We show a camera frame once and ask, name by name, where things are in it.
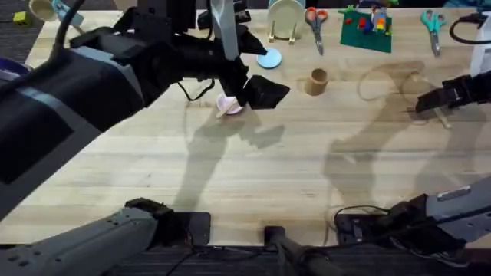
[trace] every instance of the wooden tabletop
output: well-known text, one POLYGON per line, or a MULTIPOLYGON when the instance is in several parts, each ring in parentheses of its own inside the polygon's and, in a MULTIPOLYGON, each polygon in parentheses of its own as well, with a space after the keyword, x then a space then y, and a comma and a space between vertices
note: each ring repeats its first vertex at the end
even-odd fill
MULTIPOLYGON (((322 26, 325 55, 311 30, 302 38, 267 42, 266 11, 253 11, 249 27, 282 64, 261 69, 242 56, 250 75, 261 74, 292 91, 275 110, 215 118, 221 87, 187 103, 172 86, 154 105, 96 139, 32 193, 2 224, 0 243, 33 242, 115 212, 146 197, 177 211, 212 214, 211 244, 260 245, 262 228, 283 225, 304 245, 332 245, 326 228, 342 206, 391 207, 421 193, 465 186, 491 173, 491 106, 470 105, 448 116, 418 120, 408 110, 441 81, 466 74, 472 47, 440 32, 441 58, 420 22, 422 9, 390 9, 393 52, 339 44, 342 15, 330 10, 322 26), (304 79, 328 72, 326 92, 311 97, 304 79)), ((471 9, 440 9, 453 22, 471 9)), ((86 11, 85 30, 112 25, 119 11, 86 11)), ((57 22, 44 25, 27 64, 48 57, 57 22)), ((474 38, 476 26, 457 31, 474 38)), ((68 36, 77 32, 71 28, 68 36)), ((206 31, 196 35, 206 36, 206 31)), ((208 83, 186 80, 197 93, 208 83)), ((474 247, 491 246, 491 238, 474 247)))

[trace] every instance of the small wooden cup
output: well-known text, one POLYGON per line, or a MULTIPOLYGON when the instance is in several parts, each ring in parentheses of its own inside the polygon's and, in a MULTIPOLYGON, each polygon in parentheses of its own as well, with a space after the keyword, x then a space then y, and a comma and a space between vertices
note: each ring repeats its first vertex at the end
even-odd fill
POLYGON ((318 96, 325 91, 328 85, 328 73, 321 68, 312 71, 310 77, 305 82, 305 93, 311 96, 318 96))

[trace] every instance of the blue lid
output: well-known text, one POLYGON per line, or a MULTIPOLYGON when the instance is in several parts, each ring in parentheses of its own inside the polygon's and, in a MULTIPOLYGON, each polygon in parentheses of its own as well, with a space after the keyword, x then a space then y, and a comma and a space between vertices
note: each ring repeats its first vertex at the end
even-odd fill
POLYGON ((282 53, 274 48, 266 48, 266 55, 258 55, 256 60, 258 64, 266 69, 273 69, 274 67, 278 67, 278 65, 282 62, 282 53))

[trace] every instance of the white plate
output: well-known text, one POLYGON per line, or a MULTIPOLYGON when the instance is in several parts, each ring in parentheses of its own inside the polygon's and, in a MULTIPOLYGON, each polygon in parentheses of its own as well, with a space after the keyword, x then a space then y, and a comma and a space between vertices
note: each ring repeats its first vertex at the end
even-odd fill
POLYGON ((293 26, 297 23, 296 32, 302 29, 305 22, 305 9, 296 0, 278 0, 269 7, 269 28, 275 22, 275 36, 277 38, 290 38, 293 26))

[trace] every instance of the teal-handled scissors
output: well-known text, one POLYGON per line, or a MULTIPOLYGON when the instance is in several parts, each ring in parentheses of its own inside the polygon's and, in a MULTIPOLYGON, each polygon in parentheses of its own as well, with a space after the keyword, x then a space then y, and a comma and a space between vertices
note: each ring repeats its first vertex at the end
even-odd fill
POLYGON ((314 7, 307 8, 305 12, 305 22, 307 22, 314 32, 315 45, 319 50, 319 54, 324 54, 324 46, 322 45, 321 26, 328 19, 326 11, 318 11, 314 7))
POLYGON ((421 15, 421 21, 428 28, 430 33, 431 40, 431 49, 435 54, 435 57, 440 56, 440 44, 438 42, 438 31, 440 31, 440 27, 447 23, 447 19, 444 15, 434 12, 433 10, 423 11, 421 15))

